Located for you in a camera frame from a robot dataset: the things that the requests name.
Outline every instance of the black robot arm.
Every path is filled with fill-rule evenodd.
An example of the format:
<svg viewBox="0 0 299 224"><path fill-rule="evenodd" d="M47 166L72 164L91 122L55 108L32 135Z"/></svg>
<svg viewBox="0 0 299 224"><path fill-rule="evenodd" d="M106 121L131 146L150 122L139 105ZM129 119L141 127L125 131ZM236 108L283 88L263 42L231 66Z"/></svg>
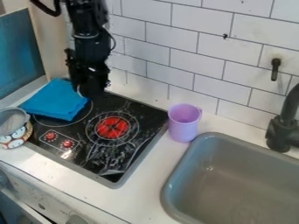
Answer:
<svg viewBox="0 0 299 224"><path fill-rule="evenodd" d="M109 69L106 60L113 50L112 36L104 28L108 11L104 0L65 0L68 15L73 24L74 49L66 49L66 64L73 89L93 98L108 85ZM57 17L61 13L59 0L54 0L55 10L39 0L31 0L45 13Z"/></svg>

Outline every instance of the blue cloth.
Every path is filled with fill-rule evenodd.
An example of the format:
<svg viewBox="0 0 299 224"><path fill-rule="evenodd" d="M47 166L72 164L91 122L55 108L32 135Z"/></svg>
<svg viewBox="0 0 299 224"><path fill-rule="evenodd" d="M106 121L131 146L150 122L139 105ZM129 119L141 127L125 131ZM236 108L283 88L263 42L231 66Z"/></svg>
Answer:
<svg viewBox="0 0 299 224"><path fill-rule="evenodd" d="M72 121L87 101L73 91L70 81L53 79L20 107L29 114Z"/></svg>

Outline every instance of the plastic cup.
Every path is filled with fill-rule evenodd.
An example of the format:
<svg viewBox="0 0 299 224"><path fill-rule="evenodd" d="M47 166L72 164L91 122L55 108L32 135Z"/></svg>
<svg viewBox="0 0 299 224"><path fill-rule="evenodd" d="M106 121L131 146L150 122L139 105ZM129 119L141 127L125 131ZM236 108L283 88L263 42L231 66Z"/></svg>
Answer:
<svg viewBox="0 0 299 224"><path fill-rule="evenodd" d="M172 106L168 111L169 132L173 140L187 143L192 141L198 133L198 121L202 110L189 104Z"/></svg>

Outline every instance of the gray sink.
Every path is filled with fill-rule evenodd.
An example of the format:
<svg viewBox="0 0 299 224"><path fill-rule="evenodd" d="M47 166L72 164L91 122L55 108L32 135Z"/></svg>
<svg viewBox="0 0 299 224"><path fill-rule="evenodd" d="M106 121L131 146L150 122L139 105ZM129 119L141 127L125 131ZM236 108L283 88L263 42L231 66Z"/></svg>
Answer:
<svg viewBox="0 0 299 224"><path fill-rule="evenodd" d="M197 137L161 192L187 224L298 224L299 162L220 133Z"/></svg>

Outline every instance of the stovetop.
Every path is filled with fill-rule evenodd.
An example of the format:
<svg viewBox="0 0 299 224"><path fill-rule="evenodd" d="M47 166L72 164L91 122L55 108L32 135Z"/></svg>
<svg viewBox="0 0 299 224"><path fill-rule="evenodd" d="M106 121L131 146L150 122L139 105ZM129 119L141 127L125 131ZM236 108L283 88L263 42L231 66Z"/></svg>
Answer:
<svg viewBox="0 0 299 224"><path fill-rule="evenodd" d="M167 123L167 113L104 93L71 122L41 115L32 115L31 122L30 143L116 183Z"/></svg>

